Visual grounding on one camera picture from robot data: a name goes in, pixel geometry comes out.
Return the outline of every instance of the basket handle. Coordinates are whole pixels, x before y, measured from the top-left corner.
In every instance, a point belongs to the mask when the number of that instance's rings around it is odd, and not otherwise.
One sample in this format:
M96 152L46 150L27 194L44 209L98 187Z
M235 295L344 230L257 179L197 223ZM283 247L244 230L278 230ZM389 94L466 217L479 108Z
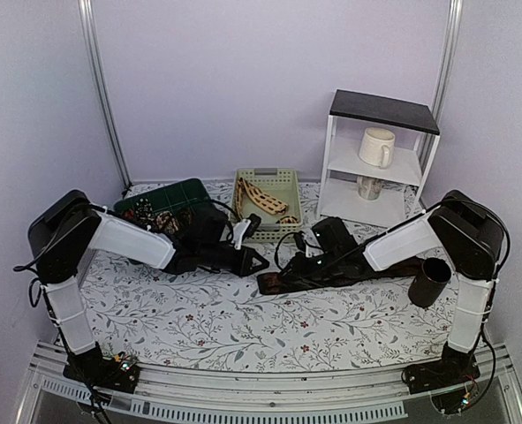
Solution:
M274 177L278 175L278 168L255 168L253 173L256 177Z

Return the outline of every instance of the floral tablecloth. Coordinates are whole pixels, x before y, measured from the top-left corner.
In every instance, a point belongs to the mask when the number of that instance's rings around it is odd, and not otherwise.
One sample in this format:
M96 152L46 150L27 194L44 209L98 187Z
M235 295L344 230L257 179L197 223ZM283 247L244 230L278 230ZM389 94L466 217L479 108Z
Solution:
M129 195L157 187L137 185ZM206 183L206 188L212 198L231 201L232 183ZM319 185L302 183L300 190L309 229ZM407 210L411 189L405 189L405 198ZM347 226L358 241L382 230L360 223ZM253 246L272 261L274 245ZM281 262L286 263L293 245L284 244L281 251ZM107 352L126 351L141 362L170 367L322 371L379 367L441 354L452 323L456 282L423 310L407 297L411 281L383 279L261 296L254 276L202 270L170 276L98 252L82 295L96 339Z

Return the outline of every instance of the mug handle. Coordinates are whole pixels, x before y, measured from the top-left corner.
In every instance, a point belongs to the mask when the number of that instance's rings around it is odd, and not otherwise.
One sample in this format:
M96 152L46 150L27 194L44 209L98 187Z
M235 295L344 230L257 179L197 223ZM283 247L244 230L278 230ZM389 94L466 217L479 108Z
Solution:
M381 168L388 168L392 162L392 149L386 145L382 145L382 160L381 160Z

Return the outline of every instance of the white wall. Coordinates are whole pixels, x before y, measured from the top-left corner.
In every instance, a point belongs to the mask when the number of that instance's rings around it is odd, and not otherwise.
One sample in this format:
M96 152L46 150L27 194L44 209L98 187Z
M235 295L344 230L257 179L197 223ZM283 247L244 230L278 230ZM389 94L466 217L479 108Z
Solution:
M489 329L522 383L522 2L465 1L441 133L427 204L459 188L512 236Z
M28 225L66 191L113 201L120 180L95 98L77 2L0 1L0 424L10 422L37 339L27 301Z
M232 178L253 167L318 178L336 89L432 102L449 4L95 2L132 178ZM415 138L397 131L397 143L406 136Z

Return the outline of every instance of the metal cup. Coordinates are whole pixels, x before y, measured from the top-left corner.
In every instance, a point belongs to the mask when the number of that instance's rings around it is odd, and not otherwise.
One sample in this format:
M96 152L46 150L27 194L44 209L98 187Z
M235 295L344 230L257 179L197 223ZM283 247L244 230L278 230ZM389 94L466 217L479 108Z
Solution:
M383 181L378 178L363 177L359 175L357 177L357 191L359 196L366 201L375 201L382 190Z
M414 278L408 297L416 307L431 307L451 280L451 268L442 259L427 258Z

